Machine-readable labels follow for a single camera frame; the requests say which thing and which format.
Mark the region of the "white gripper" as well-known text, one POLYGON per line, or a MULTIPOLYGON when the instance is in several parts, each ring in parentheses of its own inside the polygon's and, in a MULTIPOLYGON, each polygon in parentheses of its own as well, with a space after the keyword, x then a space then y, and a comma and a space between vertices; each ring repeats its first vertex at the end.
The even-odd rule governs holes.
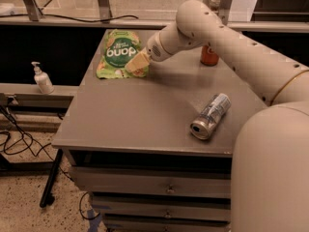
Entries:
POLYGON ((129 60, 125 69, 129 73, 136 72, 150 64, 150 57, 156 62, 162 62, 181 50, 181 34, 175 22, 154 33, 146 44, 146 48, 139 51, 129 60))

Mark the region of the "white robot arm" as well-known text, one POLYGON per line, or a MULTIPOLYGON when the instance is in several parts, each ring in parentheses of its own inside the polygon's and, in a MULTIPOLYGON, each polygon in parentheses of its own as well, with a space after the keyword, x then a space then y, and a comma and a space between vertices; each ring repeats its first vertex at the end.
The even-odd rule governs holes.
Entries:
POLYGON ((309 232, 309 68, 244 36, 204 3, 182 3, 173 23, 126 64, 209 46, 262 105, 241 127, 231 171, 231 232, 309 232))

